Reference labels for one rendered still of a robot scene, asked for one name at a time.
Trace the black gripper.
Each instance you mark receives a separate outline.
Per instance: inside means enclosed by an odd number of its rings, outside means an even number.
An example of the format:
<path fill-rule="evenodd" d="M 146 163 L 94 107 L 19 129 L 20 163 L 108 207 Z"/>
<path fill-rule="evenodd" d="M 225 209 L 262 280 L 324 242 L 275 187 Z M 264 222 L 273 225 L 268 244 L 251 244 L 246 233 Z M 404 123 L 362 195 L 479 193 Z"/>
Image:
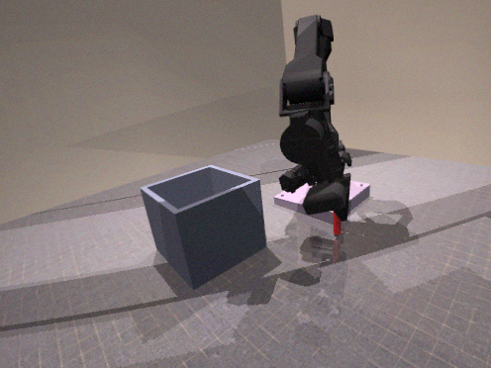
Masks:
<path fill-rule="evenodd" d="M 302 206 L 308 215 L 334 211 L 341 222 L 347 221 L 350 173 L 344 174 L 345 164 L 351 166 L 349 152 L 338 151 L 336 139 L 325 141 L 319 156 L 307 163 L 319 185 L 309 188 Z"/>

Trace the red peg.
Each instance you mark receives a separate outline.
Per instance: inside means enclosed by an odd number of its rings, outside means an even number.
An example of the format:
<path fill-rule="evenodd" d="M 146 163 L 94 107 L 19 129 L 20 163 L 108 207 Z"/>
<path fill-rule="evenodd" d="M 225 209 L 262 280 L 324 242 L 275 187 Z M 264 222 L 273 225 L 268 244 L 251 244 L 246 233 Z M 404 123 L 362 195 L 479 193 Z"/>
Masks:
<path fill-rule="evenodd" d="M 341 220 L 335 213 L 334 213 L 334 233 L 335 234 L 341 233 Z"/>

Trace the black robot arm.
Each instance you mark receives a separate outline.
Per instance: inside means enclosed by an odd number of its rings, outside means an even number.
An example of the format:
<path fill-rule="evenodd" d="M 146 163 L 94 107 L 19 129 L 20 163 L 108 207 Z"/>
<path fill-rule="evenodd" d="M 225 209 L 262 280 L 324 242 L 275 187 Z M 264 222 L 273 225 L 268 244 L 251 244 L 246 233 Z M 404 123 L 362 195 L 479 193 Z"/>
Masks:
<path fill-rule="evenodd" d="M 331 21 L 317 15 L 302 17 L 293 29 L 294 58 L 285 66 L 279 83 L 279 116 L 290 117 L 280 148 L 288 160 L 298 164 L 279 181 L 281 189 L 291 194 L 306 183 L 308 187 L 319 185 L 307 163 L 319 156 L 325 141 L 333 137 L 338 151 L 345 150 L 331 122 L 331 105 L 335 105 L 334 78 L 327 71 L 334 41 Z"/>

